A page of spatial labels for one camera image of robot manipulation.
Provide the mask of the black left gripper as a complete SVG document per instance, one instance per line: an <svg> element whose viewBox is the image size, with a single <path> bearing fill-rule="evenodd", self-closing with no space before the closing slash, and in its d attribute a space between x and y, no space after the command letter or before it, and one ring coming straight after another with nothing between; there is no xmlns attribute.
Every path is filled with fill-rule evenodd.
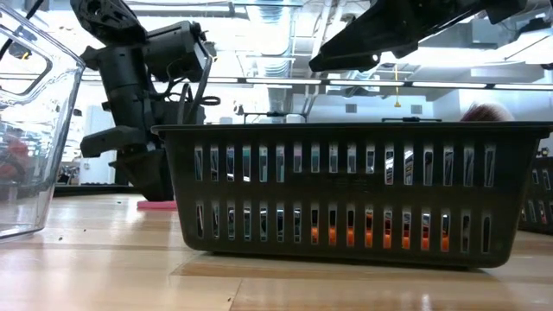
<svg viewBox="0 0 553 311"><path fill-rule="evenodd" d="M158 81L146 66L144 45L120 45L97 51L97 71L106 93L102 104L115 126L84 136L80 150L84 158L121 149L155 149L122 155L109 165L148 201L174 199L166 152L150 129L165 124L199 124L205 103L206 67L199 82L179 78Z"/></svg>

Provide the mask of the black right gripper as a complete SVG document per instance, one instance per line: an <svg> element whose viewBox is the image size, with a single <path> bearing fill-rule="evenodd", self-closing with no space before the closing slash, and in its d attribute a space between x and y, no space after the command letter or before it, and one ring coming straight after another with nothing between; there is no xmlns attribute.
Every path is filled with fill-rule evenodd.
<svg viewBox="0 0 553 311"><path fill-rule="evenodd" d="M376 0L321 47L323 55L373 54L416 44L486 9L491 24L524 10L528 0Z"/></svg>

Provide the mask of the pink-handled scissors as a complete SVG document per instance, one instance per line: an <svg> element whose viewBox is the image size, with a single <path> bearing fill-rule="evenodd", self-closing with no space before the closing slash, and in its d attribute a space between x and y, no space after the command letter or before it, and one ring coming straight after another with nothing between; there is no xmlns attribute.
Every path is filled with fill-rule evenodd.
<svg viewBox="0 0 553 311"><path fill-rule="evenodd" d="M141 200L137 202L138 211L176 211L177 205L174 200L169 201L148 201Z"/></svg>

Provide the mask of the orange-handled scissors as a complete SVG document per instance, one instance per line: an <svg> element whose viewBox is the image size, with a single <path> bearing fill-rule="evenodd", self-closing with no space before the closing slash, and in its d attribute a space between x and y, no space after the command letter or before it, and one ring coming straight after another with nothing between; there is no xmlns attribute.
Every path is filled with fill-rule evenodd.
<svg viewBox="0 0 553 311"><path fill-rule="evenodd" d="M310 242L318 245L326 242L335 247L341 240L347 248L390 250L397 247L403 251L429 251L437 246L441 252L449 252L452 215L449 210L438 214L429 209L414 213L409 207L396 213L385 208L378 213L372 205L361 211L355 205L346 207L346 217L340 222L336 205L327 210L327 221L322 222L318 206L310 210Z"/></svg>

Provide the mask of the white column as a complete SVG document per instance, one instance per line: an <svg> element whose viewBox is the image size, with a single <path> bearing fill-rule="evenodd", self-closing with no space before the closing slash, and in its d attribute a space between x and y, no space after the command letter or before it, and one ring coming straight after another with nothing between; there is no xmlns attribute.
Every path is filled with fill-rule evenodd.
<svg viewBox="0 0 553 311"><path fill-rule="evenodd" d="M110 112L101 106L89 105L84 114L84 135L88 136L114 126ZM116 170L109 166L117 157L116 151L107 151L100 157L82 157L79 165L79 184L114 184Z"/></svg>

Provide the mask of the yellow hanging pendant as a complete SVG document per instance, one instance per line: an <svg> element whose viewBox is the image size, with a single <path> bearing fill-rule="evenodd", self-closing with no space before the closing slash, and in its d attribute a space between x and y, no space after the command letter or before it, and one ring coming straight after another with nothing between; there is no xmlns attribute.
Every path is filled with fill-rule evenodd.
<svg viewBox="0 0 553 311"><path fill-rule="evenodd" d="M394 65L394 80L395 80L395 82L399 83L395 87L395 89L396 89L396 91L395 91L396 92L396 102L394 104L394 107L401 108L401 104L400 104L400 101L399 101L399 87L402 85L402 83L399 81L399 78L398 78L398 64Z"/></svg>

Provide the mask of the clear plastic container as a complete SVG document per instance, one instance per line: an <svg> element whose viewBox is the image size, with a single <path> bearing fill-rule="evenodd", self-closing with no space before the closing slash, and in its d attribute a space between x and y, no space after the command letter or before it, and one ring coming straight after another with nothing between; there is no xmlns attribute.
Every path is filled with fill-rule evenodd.
<svg viewBox="0 0 553 311"><path fill-rule="evenodd" d="M0 241L42 230L85 64L0 0L0 149L7 138L29 148L23 181L0 180Z"/></svg>

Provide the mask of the person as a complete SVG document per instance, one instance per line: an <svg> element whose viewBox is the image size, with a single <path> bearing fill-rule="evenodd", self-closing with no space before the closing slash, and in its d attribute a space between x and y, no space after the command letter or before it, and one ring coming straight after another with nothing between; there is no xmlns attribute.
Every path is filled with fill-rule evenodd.
<svg viewBox="0 0 553 311"><path fill-rule="evenodd" d="M23 181L28 165L28 146L14 137L7 138L5 149L0 149L0 180Z"/></svg>

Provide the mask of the black slotted plastic basket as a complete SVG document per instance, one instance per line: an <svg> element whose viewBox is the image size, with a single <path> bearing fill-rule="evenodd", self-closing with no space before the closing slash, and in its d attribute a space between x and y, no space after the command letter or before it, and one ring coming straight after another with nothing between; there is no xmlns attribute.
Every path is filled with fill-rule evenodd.
<svg viewBox="0 0 553 311"><path fill-rule="evenodd" d="M553 157L533 162L518 229L553 236Z"/></svg>
<svg viewBox="0 0 553 311"><path fill-rule="evenodd" d="M532 163L553 122L163 125L183 239L198 251L335 257L495 268L512 251ZM228 181L226 147L355 143L374 174L350 187ZM452 215L449 252L367 250L310 242L310 210L336 205L378 213L429 209Z"/></svg>

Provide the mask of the long ceiling light rail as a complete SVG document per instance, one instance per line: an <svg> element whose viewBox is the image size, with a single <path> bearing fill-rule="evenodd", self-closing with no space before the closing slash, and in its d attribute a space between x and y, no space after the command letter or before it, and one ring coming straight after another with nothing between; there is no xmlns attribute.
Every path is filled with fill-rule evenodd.
<svg viewBox="0 0 553 311"><path fill-rule="evenodd" d="M553 84L531 83L481 83L449 81L410 81L410 80L355 80L355 79L285 79L285 78L246 78L246 77L209 77L212 84L241 85L282 85L282 86L367 86L367 87L406 87L436 89L474 89L505 91L553 92Z"/></svg>

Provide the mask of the silver ventilation duct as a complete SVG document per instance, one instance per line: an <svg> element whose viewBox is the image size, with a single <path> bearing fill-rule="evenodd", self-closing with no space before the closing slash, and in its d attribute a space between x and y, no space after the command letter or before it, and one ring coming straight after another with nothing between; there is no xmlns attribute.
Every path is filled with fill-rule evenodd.
<svg viewBox="0 0 553 311"><path fill-rule="evenodd" d="M257 75L262 78L290 76L292 11L285 1L256 0L256 5L246 8L260 54L256 59Z"/></svg>

